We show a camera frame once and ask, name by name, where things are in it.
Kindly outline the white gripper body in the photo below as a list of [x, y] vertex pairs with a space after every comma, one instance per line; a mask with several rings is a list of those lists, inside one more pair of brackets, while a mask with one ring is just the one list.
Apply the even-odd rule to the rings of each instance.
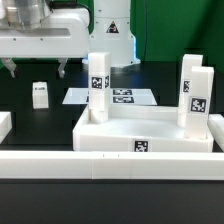
[[89, 52], [89, 12], [54, 9], [40, 28], [15, 30], [0, 22], [0, 58], [83, 58]]

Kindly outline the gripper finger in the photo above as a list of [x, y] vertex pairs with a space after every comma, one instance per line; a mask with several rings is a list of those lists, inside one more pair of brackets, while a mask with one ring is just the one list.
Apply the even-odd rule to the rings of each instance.
[[64, 78], [65, 76], [65, 66], [67, 64], [68, 58], [59, 58], [58, 62], [59, 62], [59, 67], [57, 70], [58, 76], [59, 78]]
[[13, 62], [11, 58], [3, 58], [2, 59], [3, 65], [10, 71], [11, 76], [13, 78], [17, 78], [19, 71], [17, 65]]

